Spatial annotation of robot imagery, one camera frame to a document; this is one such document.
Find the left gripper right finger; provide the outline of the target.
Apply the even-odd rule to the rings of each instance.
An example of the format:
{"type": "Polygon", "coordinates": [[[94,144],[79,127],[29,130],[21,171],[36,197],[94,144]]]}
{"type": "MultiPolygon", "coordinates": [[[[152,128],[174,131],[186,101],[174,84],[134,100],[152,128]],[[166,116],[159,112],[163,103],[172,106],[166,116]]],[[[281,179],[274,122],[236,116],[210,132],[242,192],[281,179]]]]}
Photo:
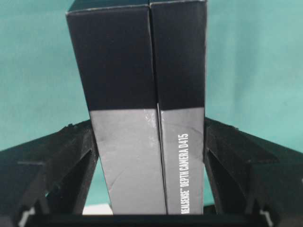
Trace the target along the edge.
{"type": "Polygon", "coordinates": [[[217,214],[302,226],[302,153],[205,118],[204,163],[217,214]]]}

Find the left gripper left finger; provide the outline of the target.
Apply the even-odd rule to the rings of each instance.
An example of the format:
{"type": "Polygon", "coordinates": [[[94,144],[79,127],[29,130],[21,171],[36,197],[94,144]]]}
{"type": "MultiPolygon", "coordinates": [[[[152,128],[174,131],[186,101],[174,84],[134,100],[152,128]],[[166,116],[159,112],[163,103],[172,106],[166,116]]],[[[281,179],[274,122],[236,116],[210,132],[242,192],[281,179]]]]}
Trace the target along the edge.
{"type": "Polygon", "coordinates": [[[1,151],[1,226],[19,226],[29,210],[38,215],[82,214],[97,160],[90,122],[70,124],[1,151]]]}

